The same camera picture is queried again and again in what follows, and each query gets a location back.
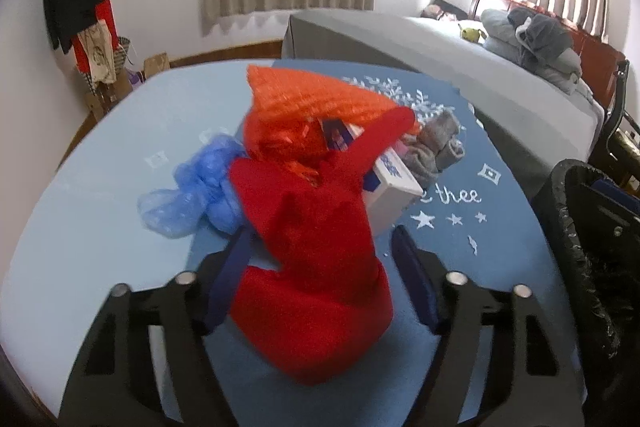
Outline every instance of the yellow plush toy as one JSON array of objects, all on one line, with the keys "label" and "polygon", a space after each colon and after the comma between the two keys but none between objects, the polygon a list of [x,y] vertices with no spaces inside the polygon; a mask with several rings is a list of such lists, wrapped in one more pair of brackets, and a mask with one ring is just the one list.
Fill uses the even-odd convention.
[{"label": "yellow plush toy", "polygon": [[465,39],[465,41],[472,42],[473,44],[479,44],[481,36],[486,40],[486,33],[482,30],[477,30],[475,28],[463,28],[460,24],[458,26],[460,28],[460,37]]}]

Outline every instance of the snowflake print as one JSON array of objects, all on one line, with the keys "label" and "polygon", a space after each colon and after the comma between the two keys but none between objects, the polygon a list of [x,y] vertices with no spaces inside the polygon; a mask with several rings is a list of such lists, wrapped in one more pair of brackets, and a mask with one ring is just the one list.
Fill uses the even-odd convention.
[{"label": "snowflake print", "polygon": [[342,78],[351,86],[358,86],[379,94],[383,94],[390,98],[398,105],[410,107],[420,125],[424,125],[430,118],[440,115],[444,110],[455,111],[455,107],[435,103],[429,99],[428,94],[424,94],[420,89],[416,89],[415,93],[404,92],[400,81],[395,78],[374,78],[373,76],[365,76],[364,80],[356,77],[344,76]]}]

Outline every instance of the metal screw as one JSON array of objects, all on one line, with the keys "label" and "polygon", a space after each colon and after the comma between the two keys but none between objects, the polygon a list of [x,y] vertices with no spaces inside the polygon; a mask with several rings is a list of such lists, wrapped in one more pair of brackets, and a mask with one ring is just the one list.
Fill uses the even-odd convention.
[{"label": "metal screw", "polygon": [[449,272],[447,273],[447,281],[455,286],[464,286],[469,279],[462,272]]},{"label": "metal screw", "polygon": [[131,291],[128,284],[121,282],[111,288],[111,297],[122,297]]},{"label": "metal screw", "polygon": [[175,282],[180,286],[188,286],[196,282],[196,274],[194,272],[181,272],[175,276]]},{"label": "metal screw", "polygon": [[533,292],[531,291],[531,288],[529,288],[525,284],[517,284],[517,285],[515,285],[513,287],[513,292],[518,297],[522,297],[523,299],[528,299],[530,296],[533,295]]}]

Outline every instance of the blue tablecloth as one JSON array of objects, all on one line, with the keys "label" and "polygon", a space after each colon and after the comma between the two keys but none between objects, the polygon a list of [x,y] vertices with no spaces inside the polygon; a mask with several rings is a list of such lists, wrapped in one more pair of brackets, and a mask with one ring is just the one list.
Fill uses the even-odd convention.
[{"label": "blue tablecloth", "polygon": [[[529,203],[458,90],[424,74],[347,62],[278,60],[273,67],[315,71],[382,92],[413,107],[422,121],[445,107],[453,110],[463,126],[460,139],[466,156],[447,169],[399,222],[421,248],[434,251],[447,268],[463,271],[480,285],[506,291],[517,283],[529,285],[574,355],[576,386],[581,385],[574,322],[558,268]],[[194,237],[187,268],[194,269],[225,243],[204,225]],[[206,338],[216,374],[241,426],[402,425],[439,339],[417,322],[389,255],[388,233],[376,238],[376,253],[388,274],[394,320],[347,373],[316,387],[296,384],[263,360],[229,319]],[[268,263],[267,258],[258,256],[254,263]],[[491,331],[486,328],[460,420],[478,410],[490,346]],[[164,402],[177,415],[169,389]]]}]

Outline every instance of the white box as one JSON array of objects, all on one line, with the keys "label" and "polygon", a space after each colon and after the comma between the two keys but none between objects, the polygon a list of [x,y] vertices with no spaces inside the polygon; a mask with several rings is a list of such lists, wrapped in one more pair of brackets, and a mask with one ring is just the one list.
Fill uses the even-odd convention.
[{"label": "white box", "polygon": [[[325,120],[322,130],[327,147],[345,151],[362,133],[362,128],[340,120]],[[364,176],[362,199],[367,208],[371,234],[388,230],[402,212],[423,194],[420,184],[392,148],[376,159],[373,169]]]}]

